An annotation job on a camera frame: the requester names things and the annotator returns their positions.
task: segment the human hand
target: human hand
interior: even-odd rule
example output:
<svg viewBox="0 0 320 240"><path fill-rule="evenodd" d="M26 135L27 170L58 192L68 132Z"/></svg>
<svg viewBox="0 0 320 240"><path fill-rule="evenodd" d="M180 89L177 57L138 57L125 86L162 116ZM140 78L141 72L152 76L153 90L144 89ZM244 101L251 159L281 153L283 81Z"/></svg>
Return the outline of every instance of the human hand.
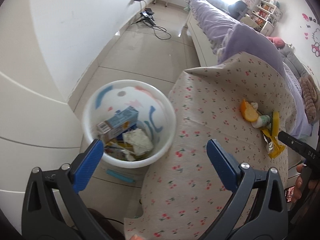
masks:
<svg viewBox="0 0 320 240"><path fill-rule="evenodd" d="M299 164L297 166L297 172L301 173L302 168L303 168L304 164ZM299 177L296 180L295 186L294 186L294 190L293 190L293 195L291 198L291 202L292 203L296 203L298 199L300 199L302 197L302 192L300 190L300 187L302 185L302 178L299 175ZM314 190L315 189L315 193L318 192L318 190L320 189L320 183L319 180L311 180L308 183L308 188L310 190Z"/></svg>

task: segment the blue gripper pad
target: blue gripper pad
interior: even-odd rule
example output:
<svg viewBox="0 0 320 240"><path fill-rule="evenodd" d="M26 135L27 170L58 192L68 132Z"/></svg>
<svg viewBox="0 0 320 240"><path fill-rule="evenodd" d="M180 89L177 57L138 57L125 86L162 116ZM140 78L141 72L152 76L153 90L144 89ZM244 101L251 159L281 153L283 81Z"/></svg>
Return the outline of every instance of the blue gripper pad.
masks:
<svg viewBox="0 0 320 240"><path fill-rule="evenodd" d="M86 151L80 153L72 162L70 179L77 194L87 186L102 156L103 143L101 140L95 139Z"/></svg>
<svg viewBox="0 0 320 240"><path fill-rule="evenodd" d="M208 141L207 155L224 187L235 193L241 175L237 160L231 154L227 153L216 139Z"/></svg>

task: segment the silver bolt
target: silver bolt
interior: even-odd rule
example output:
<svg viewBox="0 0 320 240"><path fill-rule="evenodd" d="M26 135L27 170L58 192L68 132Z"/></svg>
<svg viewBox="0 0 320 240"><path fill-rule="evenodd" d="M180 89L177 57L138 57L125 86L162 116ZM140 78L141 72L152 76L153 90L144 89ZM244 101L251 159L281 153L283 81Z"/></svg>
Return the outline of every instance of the silver bolt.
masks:
<svg viewBox="0 0 320 240"><path fill-rule="evenodd" d="M68 170L69 168L70 168L70 164L69 163L65 163L65 164L63 164L61 166L61 169L64 170L64 171Z"/></svg>
<svg viewBox="0 0 320 240"><path fill-rule="evenodd" d="M40 171L39 167L35 167L32 169L32 173L38 173Z"/></svg>
<svg viewBox="0 0 320 240"><path fill-rule="evenodd" d="M241 167L242 169L247 170L250 168L250 165L248 163L241 163Z"/></svg>
<svg viewBox="0 0 320 240"><path fill-rule="evenodd" d="M272 167L270 170L271 170L271 172L274 173L274 174L278 173L278 170L277 170L275 167Z"/></svg>

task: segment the trash can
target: trash can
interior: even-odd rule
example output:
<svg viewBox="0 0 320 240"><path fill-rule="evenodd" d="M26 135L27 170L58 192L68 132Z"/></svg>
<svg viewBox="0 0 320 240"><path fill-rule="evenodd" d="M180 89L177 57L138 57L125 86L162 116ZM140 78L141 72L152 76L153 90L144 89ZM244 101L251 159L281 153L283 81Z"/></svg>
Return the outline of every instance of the trash can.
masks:
<svg viewBox="0 0 320 240"><path fill-rule="evenodd" d="M173 106L157 88L137 80L118 80L99 88L84 108L84 137L90 144L98 137L96 125L128 106L139 111L137 127L146 132L154 148L144 160L122 161L106 153L102 160L121 168L140 168L154 163L169 150L176 131Z"/></svg>

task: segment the chair backrest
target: chair backrest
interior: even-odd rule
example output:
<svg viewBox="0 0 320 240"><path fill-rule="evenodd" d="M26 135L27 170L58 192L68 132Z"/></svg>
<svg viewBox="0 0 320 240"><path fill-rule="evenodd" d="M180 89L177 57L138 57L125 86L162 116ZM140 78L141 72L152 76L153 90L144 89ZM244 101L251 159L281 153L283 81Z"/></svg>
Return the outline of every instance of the chair backrest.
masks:
<svg viewBox="0 0 320 240"><path fill-rule="evenodd" d="M240 21L240 19L244 17L245 13L248 11L248 7L244 1L237 1L228 6L228 11L232 18Z"/></svg>

